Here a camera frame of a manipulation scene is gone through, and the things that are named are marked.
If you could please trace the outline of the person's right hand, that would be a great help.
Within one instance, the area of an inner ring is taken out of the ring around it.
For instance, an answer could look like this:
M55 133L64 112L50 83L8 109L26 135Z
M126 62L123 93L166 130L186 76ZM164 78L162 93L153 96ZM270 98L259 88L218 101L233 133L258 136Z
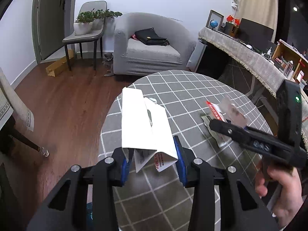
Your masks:
M267 174L281 185L273 213L278 218L279 227L284 228L292 221L303 204L300 176L296 168L287 171L272 164L267 167Z

